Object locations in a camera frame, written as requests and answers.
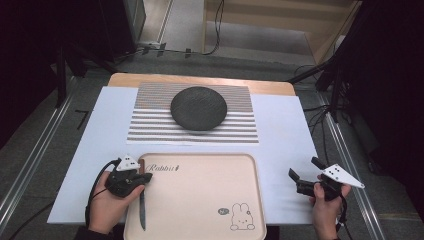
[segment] knife handle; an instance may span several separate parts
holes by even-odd
[[[143,174],[145,172],[144,168],[144,158],[138,159],[138,164],[140,164],[140,168],[138,169],[139,174]]]

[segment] knife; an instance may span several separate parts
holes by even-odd
[[[140,164],[140,168],[138,170],[139,174],[143,174],[144,173],[144,159],[140,158],[138,160],[138,163]],[[146,205],[144,202],[144,191],[141,192],[140,194],[140,223],[141,223],[141,227],[143,228],[144,231],[146,231]]]

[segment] metal rail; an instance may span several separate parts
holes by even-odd
[[[12,187],[9,189],[6,196],[3,198],[0,205],[0,236],[3,234],[7,223],[10,220],[13,212],[16,209],[22,195],[25,192],[31,178],[33,177],[39,163],[42,160],[44,152],[50,144],[59,124],[61,123],[69,104],[73,98],[74,92],[77,89],[79,82],[75,77],[69,80],[68,94],[60,108],[55,109],[49,122],[41,133],[40,138],[32,149],[24,166],[16,177]]]
[[[329,104],[328,100],[318,92],[318,98],[322,105]],[[339,151],[340,158],[342,160],[342,167],[349,172],[353,177],[361,181],[361,177],[356,170],[355,163],[350,155],[349,148],[343,138],[342,131],[340,130],[339,124],[333,121],[330,113],[326,114],[326,120],[330,128],[330,132],[336,143],[337,150]],[[362,212],[365,224],[367,225],[368,232],[373,240],[385,240],[386,237],[383,233],[383,229],[380,226],[380,221],[377,218],[377,214],[374,211],[374,207],[371,200],[368,197],[365,189],[352,188],[355,195],[356,201],[358,202],[359,208]]]

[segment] finger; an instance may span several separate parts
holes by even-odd
[[[99,185],[99,186],[104,186],[105,184],[106,184],[106,180],[107,180],[107,178],[109,177],[109,174],[110,174],[110,172],[109,171],[104,171],[103,173],[102,173],[102,175],[100,176],[100,178],[99,178],[99,182],[97,183],[97,185]]]
[[[351,189],[352,189],[352,187],[350,185],[343,184],[342,189],[341,189],[343,197],[346,197],[349,194]]]
[[[320,183],[314,184],[314,194],[315,194],[316,201],[324,199],[325,193]]]
[[[134,199],[140,196],[141,192],[143,191],[144,185],[137,186],[125,199],[127,199],[129,202],[132,202]]]

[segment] white paper sheet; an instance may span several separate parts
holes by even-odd
[[[175,146],[126,144],[136,88],[104,87],[60,188],[48,223],[84,223],[91,186],[102,167],[126,153],[247,153],[256,159],[267,224],[310,224],[308,197],[296,193],[288,176],[316,181],[311,163],[316,151],[298,97],[251,95],[261,144],[247,146]]]

